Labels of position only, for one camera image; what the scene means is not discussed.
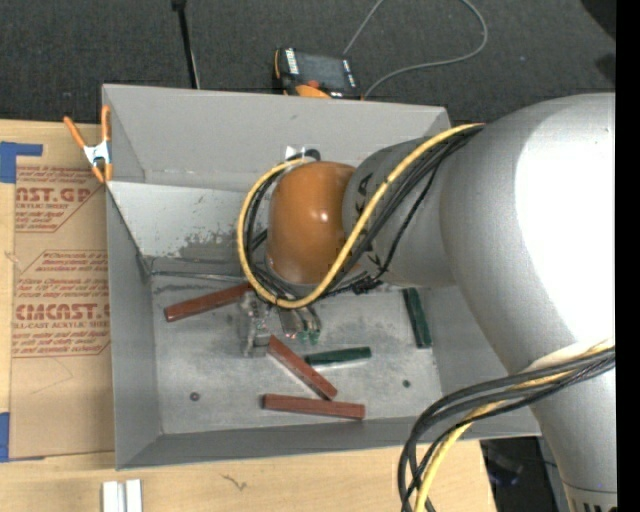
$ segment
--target dark green bar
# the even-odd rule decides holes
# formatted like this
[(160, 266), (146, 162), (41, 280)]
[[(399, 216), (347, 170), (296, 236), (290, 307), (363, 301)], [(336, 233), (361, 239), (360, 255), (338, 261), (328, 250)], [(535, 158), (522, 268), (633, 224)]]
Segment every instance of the dark green bar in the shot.
[(369, 358), (371, 358), (371, 349), (369, 347), (345, 348), (343, 350), (331, 350), (304, 356), (305, 362), (311, 366), (348, 363)]
[(411, 328), (413, 329), (413, 335), (416, 338), (416, 345), (418, 348), (430, 347), (431, 333), (429, 332), (427, 319), (424, 316), (422, 301), (420, 300), (418, 291), (415, 288), (407, 288), (402, 290), (402, 296), (404, 297), (404, 303), (407, 306), (409, 320), (411, 321)]

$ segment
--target blue tape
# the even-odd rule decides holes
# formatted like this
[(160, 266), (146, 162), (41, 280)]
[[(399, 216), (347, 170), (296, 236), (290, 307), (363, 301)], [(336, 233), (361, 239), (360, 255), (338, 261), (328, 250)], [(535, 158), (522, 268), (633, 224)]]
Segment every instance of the blue tape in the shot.
[(0, 463), (9, 460), (9, 413), (0, 413)]
[(18, 156), (42, 156), (42, 144), (0, 142), (0, 182), (16, 182), (16, 158)]

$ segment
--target gray carpet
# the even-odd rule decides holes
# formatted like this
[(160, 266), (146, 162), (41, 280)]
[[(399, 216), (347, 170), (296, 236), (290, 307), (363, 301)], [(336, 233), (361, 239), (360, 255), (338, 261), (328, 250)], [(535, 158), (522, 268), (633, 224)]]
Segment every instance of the gray carpet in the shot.
[[(340, 55), (373, 3), (190, 0), (202, 87), (271, 92), (276, 47)], [(480, 55), (392, 79), (376, 99), (443, 105), (453, 121), (492, 121), (543, 99), (614, 88), (615, 1), (475, 5), (489, 28)], [(3, 2), (0, 17), (4, 118), (95, 122), (104, 82), (189, 86), (169, 0)], [(462, 55), (481, 40), (478, 21), (457, 0), (387, 0), (350, 57), (366, 88), (393, 69)]]

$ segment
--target electronic device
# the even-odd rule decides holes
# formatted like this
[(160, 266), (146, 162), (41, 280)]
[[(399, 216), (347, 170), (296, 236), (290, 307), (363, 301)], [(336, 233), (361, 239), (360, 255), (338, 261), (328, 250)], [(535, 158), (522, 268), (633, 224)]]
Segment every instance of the electronic device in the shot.
[(289, 96), (360, 99), (349, 59), (278, 48), (274, 56), (276, 88)]

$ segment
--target black stand pole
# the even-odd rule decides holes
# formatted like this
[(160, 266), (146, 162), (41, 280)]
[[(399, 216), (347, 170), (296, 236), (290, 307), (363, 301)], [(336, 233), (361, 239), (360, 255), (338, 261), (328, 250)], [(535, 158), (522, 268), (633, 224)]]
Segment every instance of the black stand pole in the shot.
[(191, 50), (191, 42), (189, 40), (189, 27), (187, 25), (187, 17), (184, 13), (187, 6), (187, 0), (171, 0), (171, 8), (178, 13), (180, 21), (180, 32), (182, 33), (182, 43), (184, 44), (184, 54), (187, 58), (187, 67), (189, 68), (189, 79), (192, 89), (200, 89), (200, 80), (196, 71), (196, 61)]

